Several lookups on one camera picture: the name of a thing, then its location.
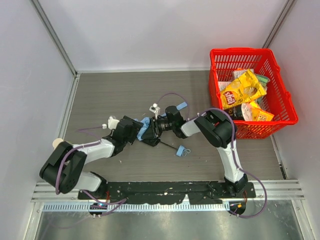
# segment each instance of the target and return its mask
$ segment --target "blue clip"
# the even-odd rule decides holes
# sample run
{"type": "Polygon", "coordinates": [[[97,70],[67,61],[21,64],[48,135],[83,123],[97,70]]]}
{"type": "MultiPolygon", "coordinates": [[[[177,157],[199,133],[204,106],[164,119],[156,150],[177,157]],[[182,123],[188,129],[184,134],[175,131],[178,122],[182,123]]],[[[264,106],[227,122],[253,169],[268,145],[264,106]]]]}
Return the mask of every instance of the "blue clip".
{"type": "Polygon", "coordinates": [[[147,131],[149,125],[150,125],[150,118],[149,117],[145,117],[144,119],[142,119],[140,121],[141,123],[143,123],[143,126],[140,128],[140,131],[138,132],[138,134],[136,135],[136,138],[139,141],[142,141],[142,135],[147,131]]]}
{"type": "Polygon", "coordinates": [[[191,153],[190,149],[187,149],[184,146],[180,145],[175,155],[177,155],[178,157],[185,157],[189,153],[191,153]]]}

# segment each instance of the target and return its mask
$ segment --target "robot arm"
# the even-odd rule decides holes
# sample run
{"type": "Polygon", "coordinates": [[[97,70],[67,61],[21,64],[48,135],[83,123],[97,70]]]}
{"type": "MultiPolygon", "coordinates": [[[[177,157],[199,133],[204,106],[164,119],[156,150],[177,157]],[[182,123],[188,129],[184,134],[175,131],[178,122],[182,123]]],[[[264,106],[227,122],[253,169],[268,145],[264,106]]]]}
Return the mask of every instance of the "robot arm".
{"type": "MultiPolygon", "coordinates": [[[[224,167],[226,190],[232,196],[243,192],[248,178],[239,170],[241,164],[237,149],[235,149],[235,161],[232,157],[233,123],[229,122],[223,113],[209,110],[202,116],[185,121],[175,106],[169,106],[165,109],[165,116],[156,115],[151,117],[149,122],[149,127],[141,139],[151,146],[156,146],[160,142],[160,137],[165,131],[173,131],[181,139],[201,132],[220,154],[224,167]]],[[[96,173],[82,172],[84,165],[97,159],[113,157],[120,153],[127,143],[133,144],[143,124],[127,116],[121,120],[110,117],[107,127],[111,130],[111,134],[103,137],[99,142],[83,145],[61,142],[42,167],[40,177],[55,186],[59,167],[65,156],[72,151],[63,164],[58,190],[66,194],[76,188],[97,193],[96,196],[99,196],[105,190],[102,186],[106,184],[102,183],[107,181],[96,173]]]]}
{"type": "Polygon", "coordinates": [[[84,165],[97,159],[113,157],[120,153],[127,143],[133,144],[142,123],[127,116],[124,116],[121,120],[111,116],[108,119],[107,126],[111,130],[111,134],[98,142],[80,145],[72,145],[66,141],[61,142],[40,170],[40,177],[55,186],[59,167],[67,153],[72,151],[63,164],[58,190],[63,194],[74,188],[90,192],[98,191],[99,187],[103,185],[101,183],[106,182],[106,180],[96,173],[82,172],[84,165]]]}
{"type": "Polygon", "coordinates": [[[220,112],[207,112],[206,116],[199,116],[183,124],[181,130],[187,137],[200,132],[204,134],[210,144],[216,147],[219,152],[224,168],[224,180],[228,183],[228,190],[233,194],[240,193],[247,184],[248,178],[246,174],[239,170],[241,163],[237,151],[237,141],[233,141],[236,165],[232,155],[231,129],[223,126],[222,132],[219,132],[219,129],[215,131],[221,124],[215,125],[216,123],[209,120],[212,120],[213,118],[210,116],[215,114],[220,114],[220,112]],[[223,137],[221,138],[221,136],[223,135],[225,135],[225,139],[228,139],[226,142],[222,141],[223,137]]]}
{"type": "Polygon", "coordinates": [[[233,140],[235,161],[232,155],[231,138],[232,124],[220,111],[209,110],[201,116],[185,121],[175,106],[165,109],[166,117],[152,118],[152,124],[142,136],[143,141],[155,146],[160,141],[163,131],[172,130],[178,138],[185,139],[193,134],[202,133],[211,145],[217,148],[224,167],[224,180],[226,188],[235,196],[242,193],[248,182],[248,177],[242,171],[236,140],[233,140]]]}

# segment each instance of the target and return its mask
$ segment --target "yellow chip bag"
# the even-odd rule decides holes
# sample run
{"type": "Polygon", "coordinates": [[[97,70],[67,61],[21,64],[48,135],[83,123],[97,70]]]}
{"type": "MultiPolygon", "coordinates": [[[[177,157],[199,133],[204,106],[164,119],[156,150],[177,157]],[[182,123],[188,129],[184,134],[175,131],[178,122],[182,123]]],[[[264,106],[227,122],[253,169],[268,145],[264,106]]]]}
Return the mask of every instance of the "yellow chip bag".
{"type": "Polygon", "coordinates": [[[249,103],[252,106],[252,120],[256,122],[270,122],[275,115],[270,112],[264,111],[260,106],[255,102],[251,101],[249,103]]]}
{"type": "Polygon", "coordinates": [[[248,69],[221,91],[220,98],[223,109],[228,109],[243,103],[249,103],[266,94],[266,90],[260,84],[256,75],[248,69]]]}

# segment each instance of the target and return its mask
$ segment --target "blue object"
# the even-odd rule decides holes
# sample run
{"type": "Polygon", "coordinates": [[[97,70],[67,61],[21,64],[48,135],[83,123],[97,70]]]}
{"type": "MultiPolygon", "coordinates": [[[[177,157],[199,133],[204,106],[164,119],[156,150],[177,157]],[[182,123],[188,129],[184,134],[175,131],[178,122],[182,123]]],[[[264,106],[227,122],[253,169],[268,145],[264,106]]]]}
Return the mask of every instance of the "blue object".
{"type": "MultiPolygon", "coordinates": [[[[178,109],[179,111],[181,109],[184,109],[187,105],[187,103],[184,101],[183,103],[180,103],[178,106],[176,106],[176,109],[178,109]]],[[[139,141],[142,141],[142,135],[147,131],[149,125],[150,125],[150,118],[149,117],[145,117],[144,119],[142,119],[141,121],[139,121],[138,119],[135,119],[137,122],[143,123],[143,126],[141,127],[139,133],[136,135],[136,138],[139,141]]]]}
{"type": "Polygon", "coordinates": [[[181,157],[182,153],[184,152],[185,149],[186,148],[184,146],[180,145],[179,148],[178,148],[178,151],[176,151],[175,155],[177,155],[178,157],[181,157]]]}
{"type": "MultiPolygon", "coordinates": [[[[180,103],[178,106],[176,106],[176,109],[180,111],[181,109],[184,109],[187,106],[188,106],[187,103],[184,101],[183,103],[180,103]]],[[[166,113],[161,114],[161,117],[165,117],[165,116],[166,116],[166,113]]]]}
{"type": "Polygon", "coordinates": [[[144,119],[142,119],[140,121],[140,123],[143,123],[143,126],[140,128],[140,131],[136,135],[136,138],[139,141],[142,141],[143,139],[141,137],[145,133],[145,131],[148,129],[149,125],[150,125],[150,118],[149,117],[145,117],[144,119]]]}

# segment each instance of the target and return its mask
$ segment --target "orange snack bag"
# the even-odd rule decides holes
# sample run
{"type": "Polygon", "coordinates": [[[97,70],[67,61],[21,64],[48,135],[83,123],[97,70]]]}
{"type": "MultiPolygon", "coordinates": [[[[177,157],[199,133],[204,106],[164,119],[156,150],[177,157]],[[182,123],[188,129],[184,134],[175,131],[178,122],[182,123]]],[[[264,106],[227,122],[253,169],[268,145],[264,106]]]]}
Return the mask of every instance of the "orange snack bag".
{"type": "Polygon", "coordinates": [[[260,106],[255,102],[249,103],[252,106],[252,120],[256,122],[270,122],[275,115],[265,110],[262,110],[260,106]]]}

